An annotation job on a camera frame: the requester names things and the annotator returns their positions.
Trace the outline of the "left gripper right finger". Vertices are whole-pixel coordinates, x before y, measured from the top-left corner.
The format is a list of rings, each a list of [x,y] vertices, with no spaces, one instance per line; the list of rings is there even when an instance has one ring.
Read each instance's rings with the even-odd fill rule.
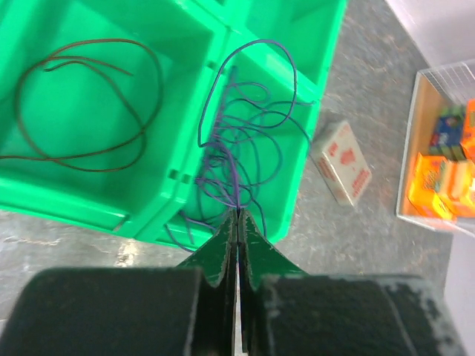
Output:
[[[242,347],[249,355],[464,355],[451,315],[411,274],[307,274],[237,216]]]

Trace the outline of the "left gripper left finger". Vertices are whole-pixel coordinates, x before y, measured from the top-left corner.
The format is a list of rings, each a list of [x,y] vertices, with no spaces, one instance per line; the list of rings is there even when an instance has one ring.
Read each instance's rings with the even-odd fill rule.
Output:
[[[233,355],[238,216],[173,268],[49,268],[24,287],[3,355]]]

